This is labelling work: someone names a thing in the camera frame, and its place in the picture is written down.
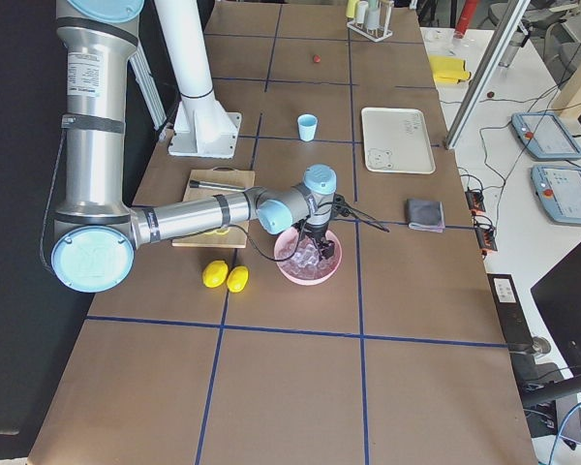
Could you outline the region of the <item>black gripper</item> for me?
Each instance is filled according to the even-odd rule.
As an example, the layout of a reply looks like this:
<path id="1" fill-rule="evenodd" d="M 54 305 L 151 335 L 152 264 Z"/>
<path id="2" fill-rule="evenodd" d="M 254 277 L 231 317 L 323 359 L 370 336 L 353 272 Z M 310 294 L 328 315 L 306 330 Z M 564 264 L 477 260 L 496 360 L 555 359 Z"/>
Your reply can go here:
<path id="1" fill-rule="evenodd" d="M 335 253 L 335 244 L 326 238 L 327 225 L 312 225 L 306 220 L 301 220 L 294 225 L 298 232 L 298 242 L 308 238 L 319 253 L 319 260 L 331 259 Z"/>

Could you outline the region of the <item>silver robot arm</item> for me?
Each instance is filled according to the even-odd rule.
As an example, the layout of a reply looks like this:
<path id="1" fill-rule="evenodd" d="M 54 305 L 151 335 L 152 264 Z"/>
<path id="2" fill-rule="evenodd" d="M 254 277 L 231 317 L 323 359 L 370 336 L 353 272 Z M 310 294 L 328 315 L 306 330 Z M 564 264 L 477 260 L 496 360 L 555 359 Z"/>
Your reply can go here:
<path id="1" fill-rule="evenodd" d="M 56 28 L 68 51 L 66 197 L 54 217 L 51 266 L 67 287 L 98 293 L 129 274 L 137 248 L 258 220 L 271 234 L 297 228 L 322 259 L 336 191 L 335 171 L 309 167 L 283 192 L 252 187 L 165 206 L 130 208 L 122 198 L 129 59 L 138 51 L 139 1 L 60 1 Z"/>

